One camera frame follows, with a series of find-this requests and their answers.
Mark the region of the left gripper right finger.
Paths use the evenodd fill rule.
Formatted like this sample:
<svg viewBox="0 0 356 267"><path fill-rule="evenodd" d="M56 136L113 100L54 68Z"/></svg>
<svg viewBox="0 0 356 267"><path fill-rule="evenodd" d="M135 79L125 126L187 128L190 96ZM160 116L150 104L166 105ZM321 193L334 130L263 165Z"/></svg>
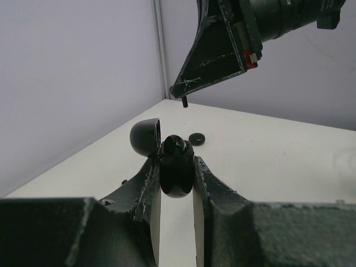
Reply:
<svg viewBox="0 0 356 267"><path fill-rule="evenodd" d="M194 165L197 266L355 265L355 205L253 202Z"/></svg>

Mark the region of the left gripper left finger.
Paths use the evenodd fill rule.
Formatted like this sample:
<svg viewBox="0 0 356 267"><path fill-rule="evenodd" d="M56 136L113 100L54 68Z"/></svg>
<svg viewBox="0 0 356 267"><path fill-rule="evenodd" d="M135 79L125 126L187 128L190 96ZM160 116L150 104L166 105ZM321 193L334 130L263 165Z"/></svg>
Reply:
<svg viewBox="0 0 356 267"><path fill-rule="evenodd" d="M158 266L159 163L101 200L1 200L2 266Z"/></svg>

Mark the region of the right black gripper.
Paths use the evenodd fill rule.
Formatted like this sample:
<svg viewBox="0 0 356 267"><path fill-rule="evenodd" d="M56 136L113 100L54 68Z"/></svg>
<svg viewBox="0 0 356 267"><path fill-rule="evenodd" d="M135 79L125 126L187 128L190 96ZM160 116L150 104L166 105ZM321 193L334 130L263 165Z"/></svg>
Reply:
<svg viewBox="0 0 356 267"><path fill-rule="evenodd" d="M262 42L250 1L197 1L192 47L170 87L185 96L256 68Z"/></svg>

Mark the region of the black earbud small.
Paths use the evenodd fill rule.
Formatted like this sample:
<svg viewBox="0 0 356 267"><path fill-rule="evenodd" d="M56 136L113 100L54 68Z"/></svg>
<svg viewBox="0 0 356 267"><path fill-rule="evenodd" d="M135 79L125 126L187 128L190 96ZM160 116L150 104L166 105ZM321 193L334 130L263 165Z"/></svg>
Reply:
<svg viewBox="0 0 356 267"><path fill-rule="evenodd" d="M182 104L183 104L183 107L184 107L184 108L187 108L187 107L188 107L188 101L187 101L187 97L186 97L186 96L184 96L184 97L182 98Z"/></svg>

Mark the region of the black charging case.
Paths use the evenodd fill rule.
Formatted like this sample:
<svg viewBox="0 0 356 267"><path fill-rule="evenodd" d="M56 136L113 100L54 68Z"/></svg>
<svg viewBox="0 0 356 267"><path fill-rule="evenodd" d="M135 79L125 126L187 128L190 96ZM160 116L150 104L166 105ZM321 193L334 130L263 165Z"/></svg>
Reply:
<svg viewBox="0 0 356 267"><path fill-rule="evenodd" d="M189 136L189 142L193 145L193 146L201 146L205 143L206 137L203 133L192 133Z"/></svg>
<svg viewBox="0 0 356 267"><path fill-rule="evenodd" d="M158 118L140 121L130 131L130 144L141 156L159 160L161 190L171 198L187 196L193 187L194 150L191 143L184 140L186 150L182 156L162 154L161 127Z"/></svg>

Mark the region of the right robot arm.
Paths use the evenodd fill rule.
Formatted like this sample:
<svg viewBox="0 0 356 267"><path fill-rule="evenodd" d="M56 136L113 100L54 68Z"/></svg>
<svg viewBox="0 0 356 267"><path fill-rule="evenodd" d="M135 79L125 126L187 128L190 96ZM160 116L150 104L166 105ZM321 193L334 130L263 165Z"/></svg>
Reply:
<svg viewBox="0 0 356 267"><path fill-rule="evenodd" d="M198 1L193 45L170 87L174 98L186 96L258 66L263 43L317 23L335 29L344 1L264 0Z"/></svg>

